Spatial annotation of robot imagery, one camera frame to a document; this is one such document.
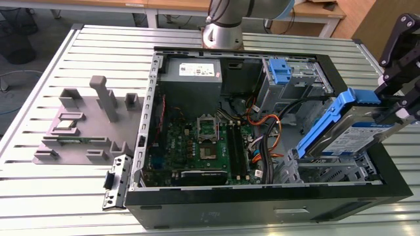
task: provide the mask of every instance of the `floor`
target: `floor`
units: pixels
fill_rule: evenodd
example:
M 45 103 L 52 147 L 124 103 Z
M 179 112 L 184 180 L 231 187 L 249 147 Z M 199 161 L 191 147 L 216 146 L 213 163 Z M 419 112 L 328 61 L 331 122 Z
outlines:
M 129 13 L 67 10 L 61 11 L 61 18 L 56 20 L 53 19 L 49 10 L 35 9 L 33 18 L 40 30 L 37 33 L 29 36 L 29 41 L 37 52 L 37 58 L 28 64 L 12 65 L 0 56 L 0 75 L 15 70 L 44 71 L 63 42 L 63 39 L 65 38 L 69 28 L 75 23 L 135 27 L 133 17 Z M 168 29 L 177 29 L 181 27 L 185 30 L 197 30 L 199 26 L 203 26 L 205 18 L 195 16 L 189 19 L 188 16 L 180 16 L 172 21 L 173 23 L 168 24 L 164 16 L 160 16 L 160 27 Z M 136 15 L 136 22 L 141 27 L 147 27 L 147 20 L 143 14 Z M 263 28 L 263 20 L 244 19 L 243 31 L 265 33 Z M 8 114 L 3 113 L 20 108 L 39 78 L 39 73 L 32 72 L 13 73 L 1 77 L 1 81 L 9 84 L 9 88 L 7 93 L 0 93 L 0 138 L 5 133 L 17 112 Z

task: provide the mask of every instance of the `motherboard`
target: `motherboard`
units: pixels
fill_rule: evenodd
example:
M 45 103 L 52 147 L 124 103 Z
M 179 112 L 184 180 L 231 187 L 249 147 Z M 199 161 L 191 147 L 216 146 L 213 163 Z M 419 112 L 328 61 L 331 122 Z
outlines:
M 197 122 L 168 124 L 161 153 L 152 152 L 144 172 L 147 186 L 255 184 L 247 153 L 252 127 L 237 123 Z

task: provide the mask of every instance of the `aluminum slotted table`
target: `aluminum slotted table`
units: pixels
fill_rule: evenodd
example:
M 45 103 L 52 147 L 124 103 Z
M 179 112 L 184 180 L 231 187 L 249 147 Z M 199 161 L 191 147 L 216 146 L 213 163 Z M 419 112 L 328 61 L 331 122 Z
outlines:
M 365 47 L 351 40 L 244 34 L 245 50 L 327 54 L 355 89 L 375 89 L 381 73 Z M 125 211 L 101 211 L 109 166 L 32 164 L 33 153 L 56 115 L 63 88 L 95 95 L 92 75 L 108 78 L 115 96 L 144 96 L 153 46 L 199 48 L 192 30 L 83 26 L 71 30 L 0 142 L 0 230 L 7 235 L 152 233 Z M 420 232 L 420 126 L 409 126 L 384 146 L 413 196 L 376 206 L 339 222 L 169 230 L 181 235 L 408 235 Z

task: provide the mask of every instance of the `metal bracket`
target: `metal bracket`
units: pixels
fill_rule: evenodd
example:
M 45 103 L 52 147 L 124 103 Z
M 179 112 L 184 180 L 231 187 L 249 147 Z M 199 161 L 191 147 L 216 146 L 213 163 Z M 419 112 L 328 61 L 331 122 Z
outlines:
M 107 172 L 104 188 L 107 189 L 103 211 L 121 210 L 128 186 L 128 176 L 132 165 L 132 157 L 117 156 L 113 159 L 112 169 Z

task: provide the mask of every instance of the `white label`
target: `white label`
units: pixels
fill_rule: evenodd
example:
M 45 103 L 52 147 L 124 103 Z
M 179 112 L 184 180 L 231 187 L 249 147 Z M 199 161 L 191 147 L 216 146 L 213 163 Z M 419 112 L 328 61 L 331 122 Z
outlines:
M 144 7 L 143 4 L 135 4 L 135 3 L 125 3 L 125 6 L 137 6 L 137 7 Z
M 255 170 L 255 177 L 263 178 L 263 171 Z
M 256 105 L 252 105 L 252 110 L 255 110 L 255 112 L 259 112 L 260 108 Z
M 376 124 L 372 122 L 355 123 L 328 145 L 323 151 L 323 155 L 351 155 L 357 152 L 372 140 L 373 136 L 388 129 L 393 125 Z
M 215 76 L 215 66 L 211 63 L 183 63 L 179 65 L 180 76 Z

